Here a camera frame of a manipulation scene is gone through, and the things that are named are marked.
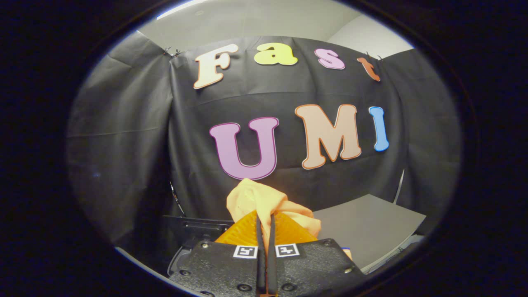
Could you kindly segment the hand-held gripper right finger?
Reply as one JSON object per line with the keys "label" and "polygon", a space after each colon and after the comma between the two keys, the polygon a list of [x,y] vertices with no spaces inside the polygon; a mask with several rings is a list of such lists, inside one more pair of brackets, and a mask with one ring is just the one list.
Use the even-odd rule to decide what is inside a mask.
{"label": "hand-held gripper right finger", "polygon": [[366,276],[331,238],[318,240],[289,216],[271,216],[266,291],[275,297],[337,297]]}

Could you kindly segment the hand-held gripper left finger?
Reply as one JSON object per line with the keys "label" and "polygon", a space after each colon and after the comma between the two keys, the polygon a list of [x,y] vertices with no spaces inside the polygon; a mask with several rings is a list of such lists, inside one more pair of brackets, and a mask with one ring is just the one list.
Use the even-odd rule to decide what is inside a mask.
{"label": "hand-held gripper left finger", "polygon": [[169,217],[181,244],[168,266],[173,282],[210,297],[266,293],[266,254],[256,211],[237,222]]}

